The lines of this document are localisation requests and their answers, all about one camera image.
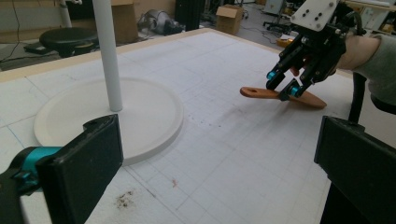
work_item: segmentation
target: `black stool seat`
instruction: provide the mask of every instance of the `black stool seat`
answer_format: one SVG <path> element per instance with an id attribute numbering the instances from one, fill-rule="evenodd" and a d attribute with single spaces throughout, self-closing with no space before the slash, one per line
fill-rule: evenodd
<path id="1" fill-rule="evenodd" d="M 49 30 L 39 41 L 45 48 L 58 51 L 63 58 L 88 53 L 99 43 L 94 30 L 80 27 Z"/>

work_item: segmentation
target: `circular plate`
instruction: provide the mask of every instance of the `circular plate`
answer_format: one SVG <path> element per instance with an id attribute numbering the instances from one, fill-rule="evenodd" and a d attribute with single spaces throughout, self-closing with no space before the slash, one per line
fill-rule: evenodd
<path id="1" fill-rule="evenodd" d="M 183 105 L 165 86 L 135 78 L 120 80 L 123 109 L 117 112 L 123 165 L 146 160 L 168 147 L 183 121 Z M 61 92 L 35 118 L 35 136 L 43 146 L 62 147 L 83 132 L 87 121 L 110 111 L 105 80 Z"/>

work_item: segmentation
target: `wooden spatula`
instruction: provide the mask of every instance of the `wooden spatula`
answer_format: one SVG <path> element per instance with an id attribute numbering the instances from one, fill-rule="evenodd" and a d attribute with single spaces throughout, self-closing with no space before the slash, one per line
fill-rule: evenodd
<path id="1" fill-rule="evenodd" d="M 271 91 L 267 89 L 260 89 L 254 87 L 242 87 L 240 90 L 241 94 L 249 98 L 260 98 L 260 99 L 279 99 L 278 91 Z M 327 104 L 320 100 L 316 95 L 305 91 L 299 98 L 290 97 L 290 101 L 308 105 L 314 108 L 323 109 Z"/>

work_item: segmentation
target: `debris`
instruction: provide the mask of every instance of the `debris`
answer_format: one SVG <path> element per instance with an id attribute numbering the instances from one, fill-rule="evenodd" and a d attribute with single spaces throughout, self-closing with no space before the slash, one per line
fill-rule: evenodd
<path id="1" fill-rule="evenodd" d="M 174 184 L 173 188 L 177 187 L 177 180 L 172 179 L 172 183 Z"/>
<path id="2" fill-rule="evenodd" d="M 127 208 L 130 205 L 134 204 L 132 201 L 132 196 L 134 195 L 134 191 L 130 190 L 117 198 L 116 206 L 117 208 Z"/>

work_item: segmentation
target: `white pole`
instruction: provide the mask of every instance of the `white pole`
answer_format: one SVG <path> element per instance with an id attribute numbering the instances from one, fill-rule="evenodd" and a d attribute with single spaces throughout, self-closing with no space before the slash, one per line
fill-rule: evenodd
<path id="1" fill-rule="evenodd" d="M 64 22 L 64 27 L 71 28 L 72 22 L 70 21 L 69 10 L 67 9 L 66 1 L 64 1 L 64 0 L 60 1 L 59 9 L 61 10 L 62 21 Z"/>
<path id="2" fill-rule="evenodd" d="M 92 2 L 105 71 L 108 102 L 110 110 L 118 112 L 122 110 L 122 99 L 111 4 L 110 0 L 93 0 Z"/>

